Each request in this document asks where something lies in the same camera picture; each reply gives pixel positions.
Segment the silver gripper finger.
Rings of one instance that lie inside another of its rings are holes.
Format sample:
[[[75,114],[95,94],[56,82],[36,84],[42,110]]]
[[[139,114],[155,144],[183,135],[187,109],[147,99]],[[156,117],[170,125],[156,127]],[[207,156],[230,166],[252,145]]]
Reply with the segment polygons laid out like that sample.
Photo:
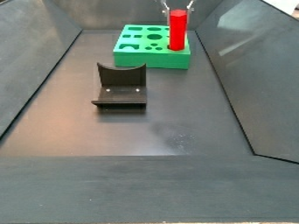
[[[162,7],[163,7],[163,14],[164,15],[168,15],[168,13],[170,13],[170,7],[167,5],[167,0],[160,0],[160,4],[162,4]]]
[[[194,8],[192,8],[194,4],[195,4],[195,0],[191,0],[187,4],[186,9],[187,9],[188,14],[191,14],[194,11]]]

